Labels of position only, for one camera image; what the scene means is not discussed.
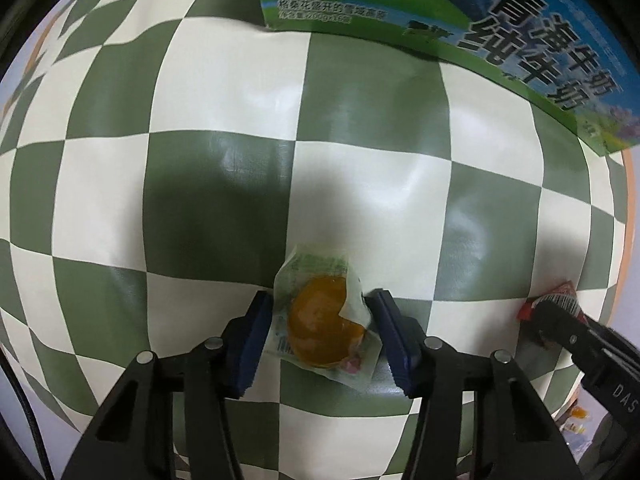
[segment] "blue gripper pad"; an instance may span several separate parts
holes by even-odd
[[[254,382],[255,371],[271,326],[273,296],[260,290],[242,317],[229,321],[222,339],[226,347],[228,396],[239,399]]]
[[[378,327],[396,385],[407,397],[414,397],[417,385],[412,380],[412,371],[422,361],[424,332],[415,319],[400,313],[388,290],[372,291],[365,302]]]

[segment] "plastic wrapper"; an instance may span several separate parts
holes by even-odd
[[[317,368],[302,362],[291,349],[287,320],[293,301],[303,287],[318,276],[340,276],[346,280],[346,300],[339,315],[362,325],[362,342],[338,365]],[[273,322],[265,351],[276,354],[300,368],[311,370],[333,381],[363,391],[371,382],[382,349],[379,336],[370,329],[371,313],[362,297],[362,286],[347,254],[318,246],[298,245],[287,257],[273,285]]]

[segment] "orange round food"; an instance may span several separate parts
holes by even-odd
[[[303,363],[318,368],[335,366],[361,343],[364,327],[338,315],[346,298],[344,277],[318,276],[293,300],[289,344]]]

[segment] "metal screw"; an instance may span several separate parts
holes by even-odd
[[[204,348],[207,350],[218,350],[225,345],[221,337],[210,337],[204,342]]]
[[[439,337],[430,335],[429,337],[424,339],[424,344],[427,348],[431,350],[440,350],[442,348],[442,339]]]
[[[501,362],[503,365],[511,361],[511,354],[506,350],[496,350],[494,352],[495,360]]]
[[[150,363],[153,360],[154,360],[154,354],[149,350],[142,351],[138,355],[136,355],[136,361],[141,365],[146,365],[147,363]]]

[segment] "black cable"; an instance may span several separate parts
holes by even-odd
[[[31,436],[33,437],[33,442],[36,445],[36,452],[38,453],[38,458],[40,459],[40,464],[42,465],[42,470],[44,471],[44,478],[46,480],[55,480],[53,471],[51,470],[51,464],[49,463],[49,457],[47,456],[47,450],[44,447],[44,441],[42,439],[42,434],[40,433],[40,427],[38,426],[36,416],[33,413],[33,409],[31,409],[31,405],[29,403],[29,400],[27,399],[27,396],[24,394],[22,386],[20,386],[20,381],[18,380],[18,377],[16,377],[14,369],[11,368],[8,359],[1,349],[0,368],[2,368],[2,371],[7,376],[7,379],[9,379],[9,383],[14,389],[15,396],[18,397],[18,402],[20,402],[20,405],[24,412],[24,416],[27,419],[29,429],[31,430]]]

